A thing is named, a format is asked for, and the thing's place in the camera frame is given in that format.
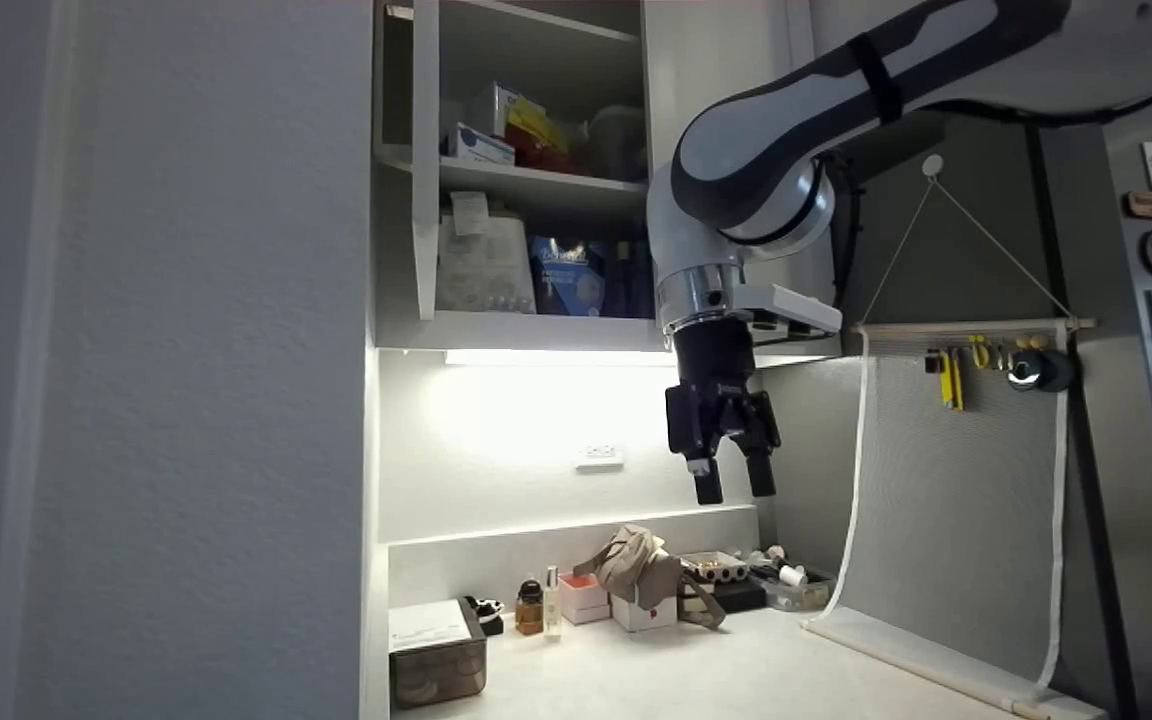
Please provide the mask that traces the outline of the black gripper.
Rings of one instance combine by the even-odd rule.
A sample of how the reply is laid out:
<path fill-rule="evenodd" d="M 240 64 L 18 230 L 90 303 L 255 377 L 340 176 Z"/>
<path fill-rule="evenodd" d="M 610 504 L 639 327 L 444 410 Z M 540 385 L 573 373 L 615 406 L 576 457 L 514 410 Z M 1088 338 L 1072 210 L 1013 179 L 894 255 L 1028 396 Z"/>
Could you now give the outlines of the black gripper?
<path fill-rule="evenodd" d="M 773 449 L 780 427 L 752 386 L 752 333 L 743 321 L 704 321 L 675 333 L 679 378 L 664 390 L 668 449 L 689 457 L 697 504 L 722 504 L 715 443 L 743 450 L 752 496 L 776 496 Z"/>

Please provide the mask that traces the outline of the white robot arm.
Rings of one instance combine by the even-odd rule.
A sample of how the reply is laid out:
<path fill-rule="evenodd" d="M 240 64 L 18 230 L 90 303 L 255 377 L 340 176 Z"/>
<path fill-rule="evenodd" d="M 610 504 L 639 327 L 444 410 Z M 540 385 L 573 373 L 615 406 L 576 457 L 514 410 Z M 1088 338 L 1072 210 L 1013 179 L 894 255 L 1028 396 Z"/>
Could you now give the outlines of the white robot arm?
<path fill-rule="evenodd" d="M 761 321 L 830 336 L 839 308 L 752 281 L 834 230 L 830 161 L 920 112 L 1020 124 L 1108 124 L 1152 104 L 1152 20 L 1132 0 L 916 0 L 823 57 L 699 107 L 650 176 L 656 321 L 679 378 L 664 390 L 668 449 L 704 504 L 723 496 L 715 450 L 742 449 L 770 496 L 780 443 L 752 385 Z"/>

